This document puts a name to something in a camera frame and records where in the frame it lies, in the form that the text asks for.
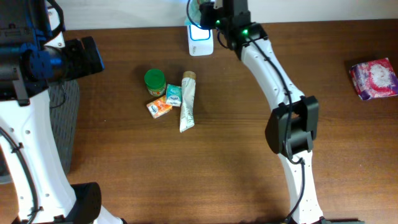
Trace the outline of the grey plastic mesh basket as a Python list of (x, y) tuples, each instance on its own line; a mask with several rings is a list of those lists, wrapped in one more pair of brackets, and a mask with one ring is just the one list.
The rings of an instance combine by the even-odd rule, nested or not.
[(80, 89), (76, 80), (51, 86), (50, 122), (64, 173), (68, 174), (72, 163), (76, 120), (80, 105)]

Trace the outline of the green lid jar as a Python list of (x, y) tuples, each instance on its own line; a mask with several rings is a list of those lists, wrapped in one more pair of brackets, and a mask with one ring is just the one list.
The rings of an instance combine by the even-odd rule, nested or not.
[(166, 80), (163, 71), (151, 69), (144, 75), (144, 81), (152, 96), (162, 96), (166, 89)]

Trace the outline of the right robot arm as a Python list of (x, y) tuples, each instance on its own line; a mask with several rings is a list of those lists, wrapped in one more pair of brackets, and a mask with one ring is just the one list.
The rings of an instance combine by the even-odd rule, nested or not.
[(318, 100), (290, 80), (263, 26), (251, 20), (247, 1), (206, 1), (198, 10), (201, 27), (224, 35), (226, 48), (250, 70), (267, 99), (266, 141), (282, 163), (290, 197), (284, 223), (324, 223), (312, 172)]

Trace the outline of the orange small packet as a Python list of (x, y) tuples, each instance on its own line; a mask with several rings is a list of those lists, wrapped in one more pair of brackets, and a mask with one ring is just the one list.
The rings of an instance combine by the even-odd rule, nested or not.
[(148, 103), (147, 109), (151, 116), (156, 119), (169, 111), (172, 110), (172, 106), (166, 103), (166, 96), (161, 96), (160, 98), (154, 100), (153, 102)]

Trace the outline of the mint green wipes packet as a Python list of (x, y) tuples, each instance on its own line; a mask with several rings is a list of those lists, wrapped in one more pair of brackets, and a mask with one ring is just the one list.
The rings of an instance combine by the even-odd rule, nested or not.
[(184, 21), (184, 24), (186, 26), (192, 25), (192, 21), (196, 25), (200, 25), (200, 18), (201, 18), (201, 12), (199, 10), (201, 1), (200, 0), (188, 0), (187, 6), (185, 7), (185, 12), (186, 12), (186, 19)]

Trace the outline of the white tube brown cap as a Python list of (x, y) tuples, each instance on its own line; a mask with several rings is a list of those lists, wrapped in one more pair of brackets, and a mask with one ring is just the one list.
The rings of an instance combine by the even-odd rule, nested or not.
[(182, 104), (180, 113), (180, 132), (194, 127), (193, 104), (196, 90), (196, 73), (186, 71), (182, 78)]

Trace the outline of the teal small tissue pack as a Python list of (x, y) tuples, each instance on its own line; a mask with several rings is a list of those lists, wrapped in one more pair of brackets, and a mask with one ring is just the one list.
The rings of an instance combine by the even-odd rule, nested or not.
[(170, 106), (180, 107), (182, 104), (182, 87), (168, 84), (165, 102)]

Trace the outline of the red purple snack package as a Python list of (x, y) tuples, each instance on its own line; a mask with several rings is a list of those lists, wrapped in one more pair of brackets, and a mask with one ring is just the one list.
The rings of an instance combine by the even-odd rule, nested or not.
[(388, 58), (353, 65), (349, 74), (363, 101), (397, 96), (397, 76)]

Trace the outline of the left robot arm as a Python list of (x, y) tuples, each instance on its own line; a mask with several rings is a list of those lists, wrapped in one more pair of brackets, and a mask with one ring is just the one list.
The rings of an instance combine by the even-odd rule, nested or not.
[(104, 70), (92, 37), (56, 45), (64, 31), (55, 1), (1, 2), (1, 149), (18, 197), (15, 221), (122, 223), (96, 182), (68, 182), (58, 155), (49, 87)]

